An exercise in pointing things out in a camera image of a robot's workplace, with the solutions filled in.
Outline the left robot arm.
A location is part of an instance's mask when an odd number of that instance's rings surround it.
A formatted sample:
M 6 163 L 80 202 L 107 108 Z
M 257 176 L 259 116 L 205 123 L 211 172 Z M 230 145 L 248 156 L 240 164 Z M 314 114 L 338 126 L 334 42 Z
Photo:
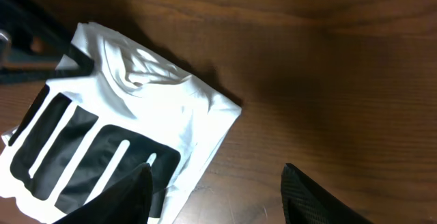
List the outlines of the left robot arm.
M 94 61 L 32 0 L 1 0 L 1 84 L 89 76 Z

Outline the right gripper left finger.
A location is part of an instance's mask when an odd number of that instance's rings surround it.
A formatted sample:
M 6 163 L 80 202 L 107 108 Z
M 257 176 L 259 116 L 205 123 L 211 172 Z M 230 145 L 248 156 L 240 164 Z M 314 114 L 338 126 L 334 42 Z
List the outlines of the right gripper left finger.
M 146 224 L 152 205 L 152 190 L 151 167 L 142 163 L 55 224 Z

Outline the white t-shirt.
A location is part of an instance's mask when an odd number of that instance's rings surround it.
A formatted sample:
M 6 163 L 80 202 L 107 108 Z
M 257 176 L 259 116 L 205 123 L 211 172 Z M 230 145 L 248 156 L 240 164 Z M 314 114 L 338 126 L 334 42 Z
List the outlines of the white t-shirt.
M 149 220 L 174 222 L 241 108 L 98 23 L 78 24 L 72 43 L 94 71 L 48 80 L 21 124 L 3 134 L 1 196 L 54 223 L 147 163 Z

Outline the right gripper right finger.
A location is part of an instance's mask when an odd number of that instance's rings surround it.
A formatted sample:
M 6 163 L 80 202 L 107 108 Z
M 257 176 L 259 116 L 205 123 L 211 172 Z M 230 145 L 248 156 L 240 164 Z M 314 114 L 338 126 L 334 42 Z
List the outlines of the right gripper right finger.
M 287 224 L 370 224 L 291 163 L 281 174 L 281 196 Z

